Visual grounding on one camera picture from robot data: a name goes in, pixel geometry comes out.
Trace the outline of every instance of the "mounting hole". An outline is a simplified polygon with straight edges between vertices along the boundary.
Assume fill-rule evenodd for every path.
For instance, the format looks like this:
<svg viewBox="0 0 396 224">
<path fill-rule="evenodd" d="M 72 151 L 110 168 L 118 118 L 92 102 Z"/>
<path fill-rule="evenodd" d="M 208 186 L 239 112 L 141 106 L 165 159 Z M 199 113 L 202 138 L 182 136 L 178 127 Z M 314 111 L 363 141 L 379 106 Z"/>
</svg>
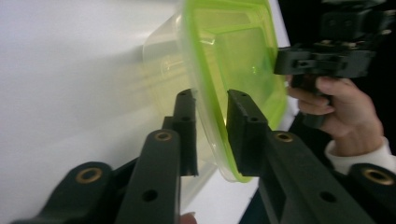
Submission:
<svg viewBox="0 0 396 224">
<path fill-rule="evenodd" d="M 183 120 L 183 121 L 190 121 L 191 118 L 190 118 L 190 117 L 183 117 L 183 118 L 181 118 L 181 120 Z"/>
<path fill-rule="evenodd" d="M 287 133 L 277 133 L 276 139 L 282 142 L 292 142 L 293 138 Z"/>
<path fill-rule="evenodd" d="M 307 67 L 307 66 L 308 66 L 308 63 L 306 63 L 306 62 L 301 62 L 301 63 L 298 63 L 298 65 L 299 65 L 300 67 Z"/>
<path fill-rule="evenodd" d="M 330 193 L 330 192 L 323 191 L 323 192 L 321 192 L 321 193 L 319 194 L 319 196 L 320 196 L 320 198 L 321 198 L 323 201 L 326 201 L 326 202 L 328 202 L 328 203 L 335 203 L 335 202 L 337 202 L 337 198 L 335 198 L 335 196 L 334 196 L 332 193 Z"/>
<path fill-rule="evenodd" d="M 154 189 L 149 189 L 142 194 L 143 201 L 145 201 L 147 203 L 152 202 L 152 201 L 156 200 L 157 198 L 158 198 L 158 193 Z"/>
<path fill-rule="evenodd" d="M 170 133 L 162 132 L 155 134 L 155 139 L 157 139 L 158 141 L 168 141 L 171 138 L 172 138 L 172 134 Z"/>
<path fill-rule="evenodd" d="M 102 173 L 102 170 L 99 168 L 87 168 L 77 174 L 76 181 L 79 184 L 90 184 L 98 180 L 102 176 Z"/>
<path fill-rule="evenodd" d="M 393 185 L 394 184 L 394 180 L 392 179 L 392 177 L 390 177 L 386 173 L 379 171 L 379 170 L 364 169 L 363 174 L 367 179 L 369 179 L 377 184 L 380 184 L 380 185 Z"/>
</svg>

